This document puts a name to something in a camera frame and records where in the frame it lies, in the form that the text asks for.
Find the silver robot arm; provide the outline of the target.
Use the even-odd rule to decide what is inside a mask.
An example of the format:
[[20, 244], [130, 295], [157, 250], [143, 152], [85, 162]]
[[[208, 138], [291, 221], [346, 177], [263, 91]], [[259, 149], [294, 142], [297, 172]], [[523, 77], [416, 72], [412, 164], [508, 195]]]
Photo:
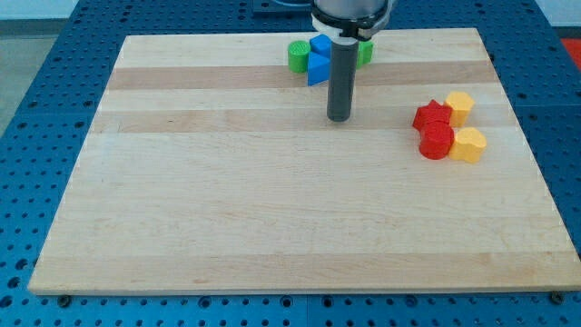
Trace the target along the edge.
[[396, 0], [312, 0], [312, 26], [340, 45], [369, 41], [385, 28], [396, 3]]

